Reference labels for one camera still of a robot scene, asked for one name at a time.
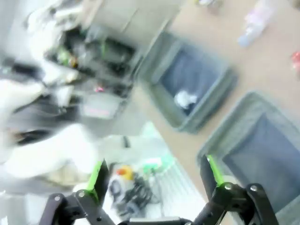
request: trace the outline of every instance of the table surface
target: table surface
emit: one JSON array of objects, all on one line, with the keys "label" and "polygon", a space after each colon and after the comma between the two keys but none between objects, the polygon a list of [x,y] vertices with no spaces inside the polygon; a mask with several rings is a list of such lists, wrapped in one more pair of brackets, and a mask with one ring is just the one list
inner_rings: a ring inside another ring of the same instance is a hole
[{"label": "table surface", "polygon": [[238,45],[244,17],[255,0],[225,0],[218,15],[205,7],[187,2],[175,18],[171,30],[184,38],[217,52],[232,63],[238,72],[237,87],[196,135],[178,133],[171,128],[141,86],[134,90],[134,101],[165,139],[170,150],[206,197],[196,164],[196,156],[205,141],[248,91],[256,90],[273,99],[292,120],[300,114],[300,79],[292,70],[291,55],[299,50],[300,11],[286,0],[277,1],[276,12],[264,33],[248,48]]}]

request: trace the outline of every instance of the gray bin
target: gray bin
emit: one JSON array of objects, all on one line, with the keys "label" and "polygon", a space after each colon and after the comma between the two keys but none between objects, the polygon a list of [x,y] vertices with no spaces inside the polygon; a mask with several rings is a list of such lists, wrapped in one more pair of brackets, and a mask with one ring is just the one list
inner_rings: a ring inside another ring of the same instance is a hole
[{"label": "gray bin", "polygon": [[[189,133],[198,132],[236,84],[236,76],[226,62],[167,32],[153,43],[137,76],[169,124]],[[197,96],[188,109],[174,101],[181,90]]]},{"label": "gray bin", "polygon": [[300,224],[300,130],[261,95],[250,92],[237,104],[200,150],[199,166],[204,155],[223,181],[260,183],[279,224]]}]

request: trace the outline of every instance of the plastic bottle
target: plastic bottle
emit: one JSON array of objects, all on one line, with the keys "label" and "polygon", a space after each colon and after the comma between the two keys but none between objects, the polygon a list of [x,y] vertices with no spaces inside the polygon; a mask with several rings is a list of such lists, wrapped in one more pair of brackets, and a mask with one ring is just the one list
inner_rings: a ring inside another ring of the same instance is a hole
[{"label": "plastic bottle", "polygon": [[257,39],[269,24],[274,11],[274,7],[268,0],[259,0],[254,9],[245,17],[245,32],[239,37],[238,43],[247,47]]}]

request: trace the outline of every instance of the gray fabric basket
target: gray fabric basket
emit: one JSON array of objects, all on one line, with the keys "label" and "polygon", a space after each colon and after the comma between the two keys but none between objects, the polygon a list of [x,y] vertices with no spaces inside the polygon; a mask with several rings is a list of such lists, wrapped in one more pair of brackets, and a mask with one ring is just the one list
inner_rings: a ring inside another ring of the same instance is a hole
[{"label": "gray fabric basket", "polygon": [[200,150],[199,165],[203,155],[224,181],[260,183],[279,224],[300,224],[300,130],[261,95],[242,98]]},{"label": "gray fabric basket", "polygon": [[[167,32],[153,43],[137,76],[169,124],[189,133],[198,132],[236,84],[236,76],[226,62]],[[186,87],[197,96],[197,102],[184,110],[175,103],[174,95]]]}]

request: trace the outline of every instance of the bolt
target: bolt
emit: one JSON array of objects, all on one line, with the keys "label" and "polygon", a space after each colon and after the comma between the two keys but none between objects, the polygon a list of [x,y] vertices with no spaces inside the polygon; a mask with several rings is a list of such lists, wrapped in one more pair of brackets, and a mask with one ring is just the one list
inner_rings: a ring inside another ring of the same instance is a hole
[{"label": "bolt", "polygon": [[82,198],[82,197],[84,196],[84,192],[83,192],[83,191],[80,192],[80,193],[78,194],[78,196]]},{"label": "bolt", "polygon": [[257,191],[257,186],[255,186],[255,185],[251,186],[251,187],[250,187],[250,190],[251,190],[251,191]]},{"label": "bolt", "polygon": [[231,189],[231,184],[225,184],[225,189],[230,190]]}]

